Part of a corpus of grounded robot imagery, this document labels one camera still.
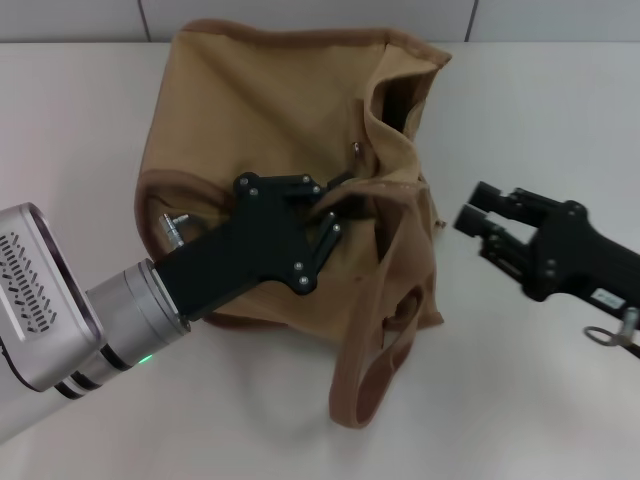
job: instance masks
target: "white wall tile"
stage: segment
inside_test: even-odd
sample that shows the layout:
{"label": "white wall tile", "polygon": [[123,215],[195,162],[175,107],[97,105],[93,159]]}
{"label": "white wall tile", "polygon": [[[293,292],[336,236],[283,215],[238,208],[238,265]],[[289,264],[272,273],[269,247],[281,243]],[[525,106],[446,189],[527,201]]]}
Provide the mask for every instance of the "white wall tile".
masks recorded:
{"label": "white wall tile", "polygon": [[266,29],[387,26],[431,41],[462,41],[473,0],[143,0],[153,41],[197,18]]}
{"label": "white wall tile", "polygon": [[638,0],[480,0],[471,41],[640,41]]}
{"label": "white wall tile", "polygon": [[0,42],[144,40],[136,0],[0,0]]}

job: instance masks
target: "bag strap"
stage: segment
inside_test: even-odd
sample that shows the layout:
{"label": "bag strap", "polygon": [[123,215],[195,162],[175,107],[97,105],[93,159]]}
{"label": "bag strap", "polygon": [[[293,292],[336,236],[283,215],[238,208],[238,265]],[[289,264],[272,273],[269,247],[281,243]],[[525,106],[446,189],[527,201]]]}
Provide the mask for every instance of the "bag strap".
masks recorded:
{"label": "bag strap", "polygon": [[[378,271],[354,302],[329,393],[329,412],[336,423],[350,428],[368,425],[411,350],[424,304],[422,280],[429,269],[427,258],[416,258],[416,252],[427,247],[422,243],[425,236],[415,208],[405,210]],[[390,306],[396,307],[394,325],[400,333],[363,376],[372,335]]]}

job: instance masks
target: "white table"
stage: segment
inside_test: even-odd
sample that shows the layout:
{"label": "white table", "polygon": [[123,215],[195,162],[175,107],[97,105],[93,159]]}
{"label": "white table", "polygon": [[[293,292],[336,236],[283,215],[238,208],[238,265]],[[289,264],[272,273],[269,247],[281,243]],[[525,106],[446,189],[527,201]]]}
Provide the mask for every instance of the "white table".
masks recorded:
{"label": "white table", "polygon": [[[586,204],[640,251],[640,45],[452,44],[417,143],[450,221],[478,180]],[[48,215],[92,287],[145,256],[136,173],[166,45],[0,46],[0,205]],[[419,334],[374,423],[328,420],[335,349],[196,325],[0,448],[13,479],[632,479],[640,362],[581,333],[617,322],[527,300],[449,229],[446,323]]]}

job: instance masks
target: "canvas bag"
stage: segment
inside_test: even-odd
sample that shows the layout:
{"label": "canvas bag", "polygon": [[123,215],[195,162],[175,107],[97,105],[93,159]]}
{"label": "canvas bag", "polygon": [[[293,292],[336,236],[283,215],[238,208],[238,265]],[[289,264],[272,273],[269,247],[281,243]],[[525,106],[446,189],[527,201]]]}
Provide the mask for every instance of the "canvas bag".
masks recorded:
{"label": "canvas bag", "polygon": [[[344,222],[313,293],[267,282],[206,319],[288,325],[339,344],[329,410],[347,427],[369,423],[416,330],[442,322],[432,235],[443,224],[412,140],[449,59],[394,30],[276,33],[220,20],[189,23],[171,45],[135,200],[154,259],[169,251],[160,215],[189,213],[215,227],[244,172],[309,174],[322,185],[355,176],[315,206],[356,196],[365,214]],[[188,242],[202,225],[183,232]],[[387,331],[398,334],[383,349]]]}

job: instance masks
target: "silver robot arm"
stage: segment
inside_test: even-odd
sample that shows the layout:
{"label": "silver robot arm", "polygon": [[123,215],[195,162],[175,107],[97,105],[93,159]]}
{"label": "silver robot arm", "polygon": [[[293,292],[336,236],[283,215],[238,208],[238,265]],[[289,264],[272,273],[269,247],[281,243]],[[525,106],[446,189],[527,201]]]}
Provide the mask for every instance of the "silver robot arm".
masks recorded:
{"label": "silver robot arm", "polygon": [[86,294],[41,212],[0,212],[0,443],[190,331],[149,260]]}
{"label": "silver robot arm", "polygon": [[185,244],[177,219],[163,217],[175,249],[86,294],[34,205],[0,211],[0,443],[178,340],[190,321],[260,282],[312,292],[341,227],[334,212],[321,212],[310,244],[297,213],[346,178],[321,187],[309,175],[244,173],[234,182],[228,221]]}

